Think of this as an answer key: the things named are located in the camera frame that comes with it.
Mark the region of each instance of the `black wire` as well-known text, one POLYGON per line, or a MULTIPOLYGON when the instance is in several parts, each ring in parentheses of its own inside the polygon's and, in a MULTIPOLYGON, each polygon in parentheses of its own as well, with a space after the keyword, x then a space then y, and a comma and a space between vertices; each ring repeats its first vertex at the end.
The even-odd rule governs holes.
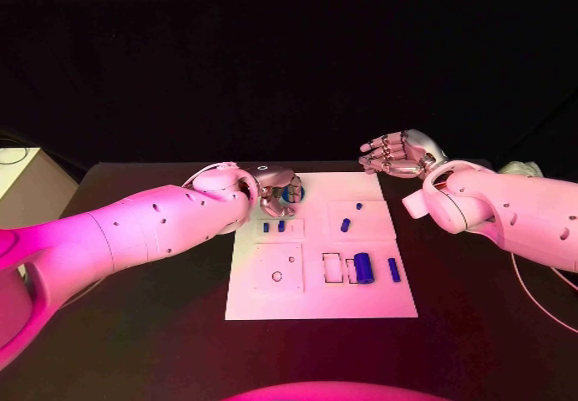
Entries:
POLYGON ((0 161, 0 165, 14 165, 27 157, 27 152, 30 151, 30 149, 25 148, 15 140, 11 140, 9 138, 0 138, 0 140, 7 140, 7 141, 12 142, 15 145, 18 145, 20 148, 24 148, 24 156, 21 156, 21 159, 17 159, 15 161, 11 161, 9 163, 2 163, 0 161))

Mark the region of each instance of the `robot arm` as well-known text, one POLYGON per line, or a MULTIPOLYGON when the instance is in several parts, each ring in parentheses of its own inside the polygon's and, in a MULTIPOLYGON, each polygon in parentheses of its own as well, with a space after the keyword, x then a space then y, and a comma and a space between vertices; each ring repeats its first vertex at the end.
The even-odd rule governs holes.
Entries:
POLYGON ((286 185, 299 187, 288 169, 260 166, 244 171, 221 163, 201 170, 182 187, 161 186, 80 215, 0 230, 0 369, 92 282, 234 231, 262 194, 263 211, 292 215, 276 196, 278 186, 286 185), (18 275, 21 265, 30 288, 18 275))
POLYGON ((479 234, 502 250, 578 272, 576 184, 448 162, 435 142, 415 129, 371 140, 361 146, 367 150, 360 163, 368 173, 423 179, 420 190, 403 199, 412 218, 429 214, 446 232, 479 234))

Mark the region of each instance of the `black background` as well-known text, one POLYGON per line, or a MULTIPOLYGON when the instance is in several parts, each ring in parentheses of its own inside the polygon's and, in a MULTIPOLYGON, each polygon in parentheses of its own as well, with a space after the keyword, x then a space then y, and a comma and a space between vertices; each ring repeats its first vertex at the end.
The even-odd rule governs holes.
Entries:
POLYGON ((0 126, 99 161, 354 160, 416 128, 576 178, 570 9, 464 2, 0 6, 0 126))

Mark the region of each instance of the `screw hole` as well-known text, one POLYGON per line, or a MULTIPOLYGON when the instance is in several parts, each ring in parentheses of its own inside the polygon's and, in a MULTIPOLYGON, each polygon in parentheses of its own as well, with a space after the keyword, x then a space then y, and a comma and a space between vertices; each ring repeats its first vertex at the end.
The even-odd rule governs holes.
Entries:
POLYGON ((569 230, 566 227, 563 227, 562 232, 559 234, 560 240, 563 241, 567 238, 567 236, 569 236, 569 230))

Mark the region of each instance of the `dark table surface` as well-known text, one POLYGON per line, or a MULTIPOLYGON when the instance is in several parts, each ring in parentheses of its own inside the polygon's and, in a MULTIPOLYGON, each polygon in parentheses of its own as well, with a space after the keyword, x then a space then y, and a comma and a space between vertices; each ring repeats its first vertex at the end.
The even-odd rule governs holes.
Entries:
MULTIPOLYGON (((64 215, 180 185, 204 165, 96 165, 64 215)), ((353 162, 279 165, 361 170, 353 162)), ((381 383, 452 399, 576 399, 578 335, 530 302, 508 254, 482 236, 412 220, 400 199, 417 180, 378 181, 417 318, 226 322, 234 237, 217 236, 118 272, 56 313, 0 372, 0 399, 213 400, 309 380, 381 383)), ((538 301, 578 326, 573 290, 547 268, 518 265, 538 301)))

